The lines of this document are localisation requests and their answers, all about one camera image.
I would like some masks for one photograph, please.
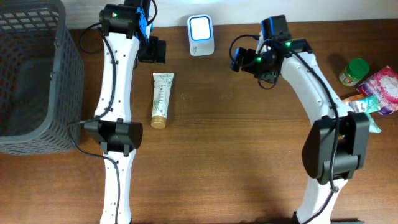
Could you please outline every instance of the green jar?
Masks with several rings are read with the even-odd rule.
[[[340,82],[346,86],[354,86],[369,73],[369,69],[369,64],[365,60],[354,58],[340,73]]]

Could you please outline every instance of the jar lid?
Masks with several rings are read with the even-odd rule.
[[[362,79],[369,73],[370,67],[369,64],[361,59],[361,58],[354,58],[347,66],[347,72],[353,77],[358,80]]]

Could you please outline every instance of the white device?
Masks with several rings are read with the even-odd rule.
[[[191,16],[187,24],[191,55],[203,56],[214,53],[213,23],[210,16]]]

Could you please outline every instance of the lotion tube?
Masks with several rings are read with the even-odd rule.
[[[152,122],[154,128],[166,127],[167,108],[169,107],[170,92],[174,73],[154,73],[154,105]]]

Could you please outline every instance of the pink package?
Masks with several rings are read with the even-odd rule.
[[[388,66],[360,84],[358,91],[367,96],[376,95],[382,115],[398,110],[398,74]]]

